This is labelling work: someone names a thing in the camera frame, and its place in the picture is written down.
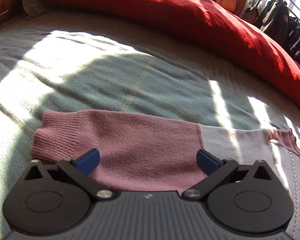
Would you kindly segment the pink and white knit sweater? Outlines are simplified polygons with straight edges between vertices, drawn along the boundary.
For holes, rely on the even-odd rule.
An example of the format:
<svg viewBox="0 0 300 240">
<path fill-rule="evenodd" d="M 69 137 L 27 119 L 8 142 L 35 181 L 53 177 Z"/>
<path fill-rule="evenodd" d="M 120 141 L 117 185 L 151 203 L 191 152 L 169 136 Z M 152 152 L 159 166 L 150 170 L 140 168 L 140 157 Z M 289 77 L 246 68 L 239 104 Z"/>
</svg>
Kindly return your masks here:
<svg viewBox="0 0 300 240">
<path fill-rule="evenodd" d="M 245 165 L 265 160 L 294 202 L 288 233 L 300 239 L 300 138 L 290 129 L 226 129 L 102 110 L 46 111 L 31 155 L 59 161 L 92 148 L 101 155 L 92 178 L 117 190 L 183 192 L 205 178 L 196 163 L 200 149 Z"/>
</svg>

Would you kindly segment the green plaid bed blanket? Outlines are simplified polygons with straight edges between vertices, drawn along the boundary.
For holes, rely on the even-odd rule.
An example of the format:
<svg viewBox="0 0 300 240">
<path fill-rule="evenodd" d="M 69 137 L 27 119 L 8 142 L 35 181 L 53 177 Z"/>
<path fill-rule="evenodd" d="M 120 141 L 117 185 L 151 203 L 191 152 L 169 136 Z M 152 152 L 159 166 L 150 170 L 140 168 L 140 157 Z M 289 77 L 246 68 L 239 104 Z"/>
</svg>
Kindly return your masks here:
<svg viewBox="0 0 300 240">
<path fill-rule="evenodd" d="M 103 15 L 49 12 L 0 25 L 2 204 L 30 161 L 46 110 L 105 109 L 234 129 L 291 129 L 300 111 L 267 83 L 217 55 Z"/>
</svg>

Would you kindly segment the grey-green pillow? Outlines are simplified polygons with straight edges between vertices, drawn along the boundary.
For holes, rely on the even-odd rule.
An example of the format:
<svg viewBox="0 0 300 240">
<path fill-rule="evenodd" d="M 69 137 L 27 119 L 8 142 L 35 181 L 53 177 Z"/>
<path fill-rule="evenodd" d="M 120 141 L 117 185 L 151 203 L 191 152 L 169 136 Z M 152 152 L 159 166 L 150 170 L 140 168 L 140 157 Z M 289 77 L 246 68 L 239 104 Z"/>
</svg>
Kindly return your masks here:
<svg viewBox="0 0 300 240">
<path fill-rule="evenodd" d="M 21 0 L 28 19 L 37 18 L 50 10 L 41 0 Z"/>
</svg>

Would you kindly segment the red duvet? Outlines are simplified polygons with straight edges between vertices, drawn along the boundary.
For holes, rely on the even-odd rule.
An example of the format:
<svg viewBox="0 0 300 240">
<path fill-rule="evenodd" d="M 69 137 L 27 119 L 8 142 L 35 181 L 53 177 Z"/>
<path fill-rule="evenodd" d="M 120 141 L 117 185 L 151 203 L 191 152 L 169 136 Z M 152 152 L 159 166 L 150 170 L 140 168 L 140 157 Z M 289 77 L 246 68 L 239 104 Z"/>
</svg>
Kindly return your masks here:
<svg viewBox="0 0 300 240">
<path fill-rule="evenodd" d="M 270 83 L 300 109 L 300 66 L 272 38 L 211 0 L 41 0 L 105 12 L 208 48 Z"/>
</svg>

